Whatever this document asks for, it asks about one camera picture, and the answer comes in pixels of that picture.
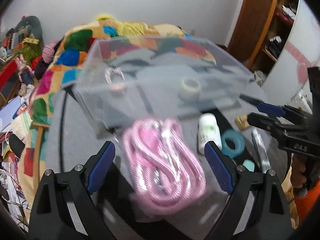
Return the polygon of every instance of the person's fingers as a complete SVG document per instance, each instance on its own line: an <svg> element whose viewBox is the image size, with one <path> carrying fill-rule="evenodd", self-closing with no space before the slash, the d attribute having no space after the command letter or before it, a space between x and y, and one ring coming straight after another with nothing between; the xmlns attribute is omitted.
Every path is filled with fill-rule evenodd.
<svg viewBox="0 0 320 240"><path fill-rule="evenodd" d="M300 172L305 172L306 171L306 165L303 163L303 161L306 161L305 156L299 156L294 155L292 158L292 169L293 170L298 170Z"/></svg>
<svg viewBox="0 0 320 240"><path fill-rule="evenodd" d="M303 184L307 182L307 178L298 170L292 169L290 181L294 188L302 188Z"/></svg>

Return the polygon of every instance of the brown door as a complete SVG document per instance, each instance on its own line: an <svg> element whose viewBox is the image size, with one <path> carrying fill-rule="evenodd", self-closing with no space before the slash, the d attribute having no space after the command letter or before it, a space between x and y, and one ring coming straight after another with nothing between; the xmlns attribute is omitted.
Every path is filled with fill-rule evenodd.
<svg viewBox="0 0 320 240"><path fill-rule="evenodd" d="M256 47L273 0L244 0L228 52L240 62L248 60Z"/></svg>

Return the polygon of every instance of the transparent storage box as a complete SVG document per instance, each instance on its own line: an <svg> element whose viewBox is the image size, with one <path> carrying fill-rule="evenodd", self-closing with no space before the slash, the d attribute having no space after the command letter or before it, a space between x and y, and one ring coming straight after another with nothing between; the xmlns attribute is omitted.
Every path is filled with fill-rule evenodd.
<svg viewBox="0 0 320 240"><path fill-rule="evenodd" d="M74 94L100 134L149 116L183 117L232 106L251 78L207 39L121 37L94 42Z"/></svg>

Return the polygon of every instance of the colorful patchwork blanket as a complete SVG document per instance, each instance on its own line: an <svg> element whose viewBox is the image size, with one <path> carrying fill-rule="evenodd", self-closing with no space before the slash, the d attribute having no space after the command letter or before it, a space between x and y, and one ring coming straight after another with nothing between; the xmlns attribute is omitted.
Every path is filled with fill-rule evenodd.
<svg viewBox="0 0 320 240"><path fill-rule="evenodd" d="M215 63L213 55L200 45L196 45L186 39L185 32L174 25L150 26L145 23L118 22L116 20L99 20L86 25L70 29L64 36L63 41L55 54L52 64L44 73L38 85L35 100L32 105L33 122L51 124L54 112L52 106L52 96L61 87L76 80L77 75L86 59L87 52L95 39L105 39L116 36L136 36L136 35L161 35L180 36L181 42L175 44L175 53L188 55L193 58L202 59ZM120 49L106 48L103 55L104 60L114 59L121 54L135 49L160 50L163 44L158 44L152 39L142 39L142 42L124 42ZM39 172L40 178L46 169L46 142L50 131L45 131L40 148ZM18 178L30 205L33 203L35 189L33 189L33 155L35 151L37 129L31 125L26 147L18 163Z"/></svg>

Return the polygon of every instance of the coiled pink rope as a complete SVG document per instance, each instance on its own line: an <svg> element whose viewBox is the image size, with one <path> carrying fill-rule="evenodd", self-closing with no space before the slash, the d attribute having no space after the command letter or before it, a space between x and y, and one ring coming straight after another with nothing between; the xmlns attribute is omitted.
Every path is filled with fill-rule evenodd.
<svg viewBox="0 0 320 240"><path fill-rule="evenodd" d="M136 200L150 215L174 214L200 198L205 175L174 119L135 121L123 135Z"/></svg>

